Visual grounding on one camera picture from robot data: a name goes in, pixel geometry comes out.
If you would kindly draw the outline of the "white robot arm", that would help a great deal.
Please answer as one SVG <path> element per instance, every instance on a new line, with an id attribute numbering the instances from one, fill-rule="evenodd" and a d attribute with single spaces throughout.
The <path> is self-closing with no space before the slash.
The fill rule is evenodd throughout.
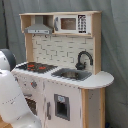
<path id="1" fill-rule="evenodd" d="M 15 66 L 15 55 L 9 49 L 0 49 L 0 116 L 13 128 L 42 128 L 11 73 Z"/>

